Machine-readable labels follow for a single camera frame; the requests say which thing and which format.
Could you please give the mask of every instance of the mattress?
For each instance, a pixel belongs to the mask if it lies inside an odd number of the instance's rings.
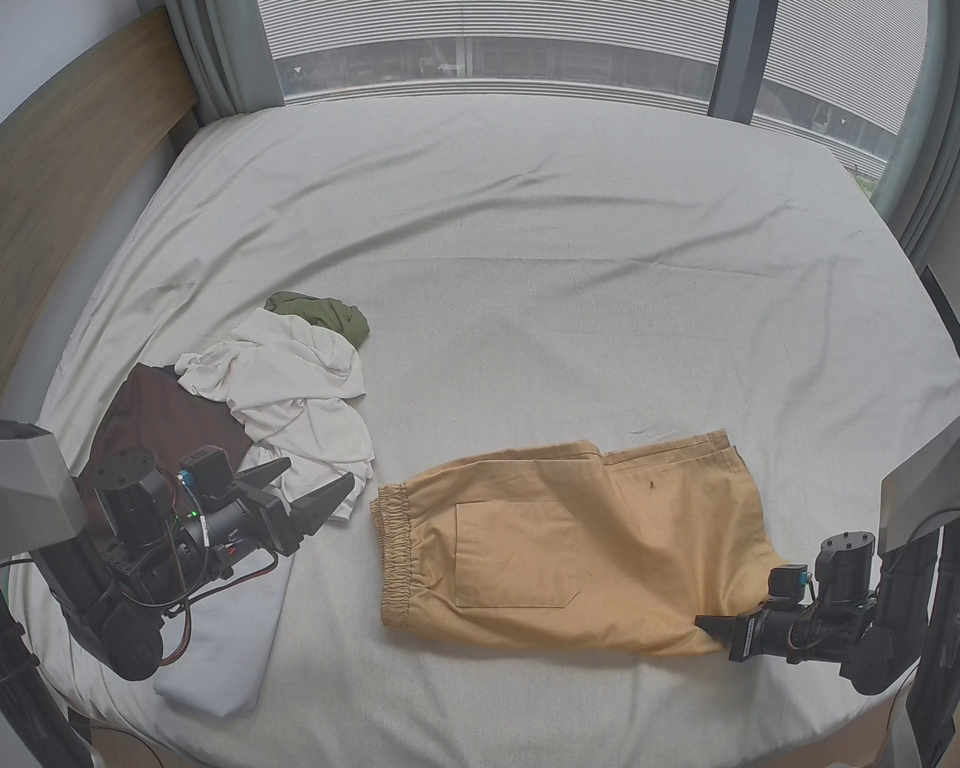
[[[653,108],[386,98],[222,120],[181,154],[90,299],[40,423],[77,471],[134,362],[219,341],[279,289],[370,321],[374,480],[304,543],[259,703],[177,710],[11,579],[47,683],[218,766],[733,766],[883,697],[835,665],[498,653],[385,629],[366,504],[448,459],[726,427],[784,558],[875,530],[880,479],[960,413],[960,363],[829,151]]]

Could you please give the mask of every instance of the curtain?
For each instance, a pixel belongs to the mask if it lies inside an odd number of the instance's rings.
[[[241,112],[282,107],[267,34],[256,0],[140,0],[166,6],[200,102],[201,125]]]
[[[938,249],[956,249],[958,155],[960,0],[930,0],[921,78],[872,200],[918,272]]]

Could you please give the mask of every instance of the folded pants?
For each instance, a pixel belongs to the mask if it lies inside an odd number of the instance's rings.
[[[383,623],[502,649],[703,654],[697,613],[746,611],[783,563],[725,431],[444,464],[371,504]]]

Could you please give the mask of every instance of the pants pocket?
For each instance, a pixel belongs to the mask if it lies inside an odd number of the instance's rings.
[[[556,501],[457,504],[461,608],[562,608],[579,589],[577,523]]]

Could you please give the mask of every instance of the wooden floor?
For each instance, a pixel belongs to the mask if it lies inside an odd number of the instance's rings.
[[[789,755],[762,760],[749,768],[827,768],[834,762],[869,765],[883,738],[888,712],[888,707],[877,707],[816,744],[808,744]],[[95,731],[93,745],[107,762],[108,768],[157,768],[156,760],[147,748],[135,738],[122,733]],[[176,756],[158,745],[154,745],[154,749],[163,761],[163,768],[208,768]],[[950,744],[940,768],[960,768],[960,736]]]

